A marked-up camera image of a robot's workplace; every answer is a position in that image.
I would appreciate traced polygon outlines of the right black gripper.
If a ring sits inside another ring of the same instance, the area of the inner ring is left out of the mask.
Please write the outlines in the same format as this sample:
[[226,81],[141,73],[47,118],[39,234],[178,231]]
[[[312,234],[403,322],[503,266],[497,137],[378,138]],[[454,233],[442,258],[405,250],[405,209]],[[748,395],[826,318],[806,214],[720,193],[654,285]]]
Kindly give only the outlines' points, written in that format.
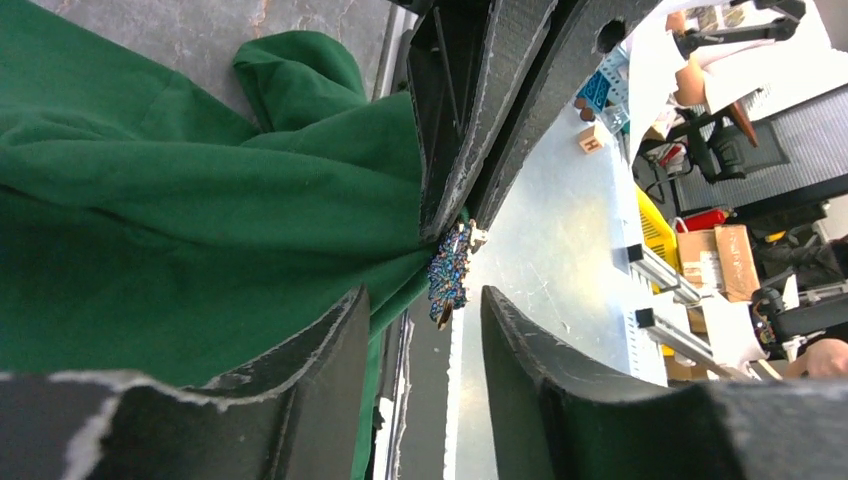
[[602,27],[634,27],[658,4],[423,2],[405,56],[422,161],[421,239],[438,239],[466,199],[477,226],[490,229],[532,149],[600,65]]

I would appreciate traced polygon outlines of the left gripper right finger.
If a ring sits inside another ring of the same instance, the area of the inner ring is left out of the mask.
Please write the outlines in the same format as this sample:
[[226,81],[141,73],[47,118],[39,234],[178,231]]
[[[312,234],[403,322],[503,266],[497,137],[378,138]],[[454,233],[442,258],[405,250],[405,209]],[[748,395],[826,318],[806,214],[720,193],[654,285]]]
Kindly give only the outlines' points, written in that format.
[[503,479],[843,479],[843,381],[664,388],[556,338],[492,286],[481,328]]

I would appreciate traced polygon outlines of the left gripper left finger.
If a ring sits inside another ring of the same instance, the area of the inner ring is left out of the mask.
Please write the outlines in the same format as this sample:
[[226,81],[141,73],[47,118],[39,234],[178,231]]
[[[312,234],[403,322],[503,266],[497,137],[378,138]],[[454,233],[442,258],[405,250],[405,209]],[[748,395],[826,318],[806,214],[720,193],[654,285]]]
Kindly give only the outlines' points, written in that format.
[[1,377],[5,479],[347,479],[369,337],[364,287],[202,387],[127,370]]

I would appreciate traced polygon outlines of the green cloth garment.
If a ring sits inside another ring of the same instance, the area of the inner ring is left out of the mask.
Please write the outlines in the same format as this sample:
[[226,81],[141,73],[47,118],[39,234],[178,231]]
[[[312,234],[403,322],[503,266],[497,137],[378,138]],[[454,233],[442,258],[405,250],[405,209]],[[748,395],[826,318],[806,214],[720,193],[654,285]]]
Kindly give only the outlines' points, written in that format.
[[1,5],[1,367],[201,385],[365,285],[362,479],[381,338],[428,288],[411,96],[315,31],[243,44],[243,118],[28,1]]

